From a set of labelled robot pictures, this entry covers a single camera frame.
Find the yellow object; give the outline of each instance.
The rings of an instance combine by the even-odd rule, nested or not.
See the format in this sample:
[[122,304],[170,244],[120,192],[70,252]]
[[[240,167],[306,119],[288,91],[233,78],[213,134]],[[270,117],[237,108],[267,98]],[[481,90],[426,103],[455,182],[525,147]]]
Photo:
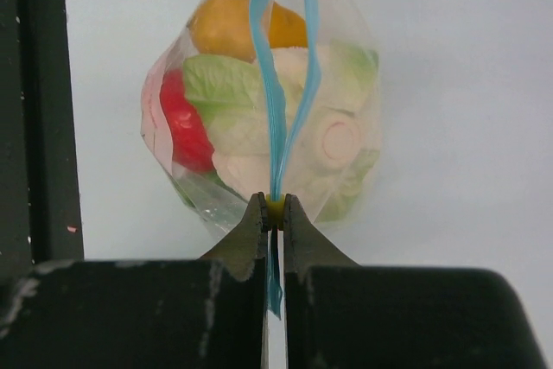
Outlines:
[[274,226],[281,231],[284,229],[284,202],[286,197],[282,194],[280,199],[273,202],[270,199],[270,195],[265,195],[267,200],[267,216],[269,217],[269,227],[272,229]]
[[[256,54],[249,24],[250,0],[206,0],[188,21],[190,37],[201,54],[252,62]],[[308,46],[305,20],[277,2],[264,18],[271,48]]]

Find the white surface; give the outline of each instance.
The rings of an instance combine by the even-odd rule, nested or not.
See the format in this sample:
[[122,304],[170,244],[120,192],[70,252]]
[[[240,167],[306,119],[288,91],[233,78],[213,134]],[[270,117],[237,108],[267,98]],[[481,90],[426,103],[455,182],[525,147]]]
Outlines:
[[[140,89],[198,0],[67,0],[86,255],[184,258],[211,237],[139,135]],[[381,43],[385,150],[368,264],[474,265],[518,290],[553,360],[553,0],[359,0]]]

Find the mesh produce bag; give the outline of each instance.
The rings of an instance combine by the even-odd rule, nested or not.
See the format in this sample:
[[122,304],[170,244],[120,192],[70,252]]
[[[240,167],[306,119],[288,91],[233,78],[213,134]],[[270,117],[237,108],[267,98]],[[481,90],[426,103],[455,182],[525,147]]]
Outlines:
[[378,53],[353,0],[200,0],[150,70],[142,135],[220,235],[256,192],[351,217],[378,160]]

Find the transparent bag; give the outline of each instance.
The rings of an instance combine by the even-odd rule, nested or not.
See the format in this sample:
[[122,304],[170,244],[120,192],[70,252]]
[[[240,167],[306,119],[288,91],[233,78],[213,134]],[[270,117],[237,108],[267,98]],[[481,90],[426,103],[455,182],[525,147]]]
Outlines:
[[142,108],[149,149],[219,236],[260,191],[335,224],[378,160],[378,53],[353,0],[201,0]]

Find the bag of vegetables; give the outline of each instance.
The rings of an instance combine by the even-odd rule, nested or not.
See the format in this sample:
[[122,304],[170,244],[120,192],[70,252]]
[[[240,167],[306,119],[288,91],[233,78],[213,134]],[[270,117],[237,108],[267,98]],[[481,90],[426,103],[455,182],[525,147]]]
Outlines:
[[142,108],[149,149],[221,235],[259,191],[335,223],[378,160],[378,54],[353,0],[201,0]]

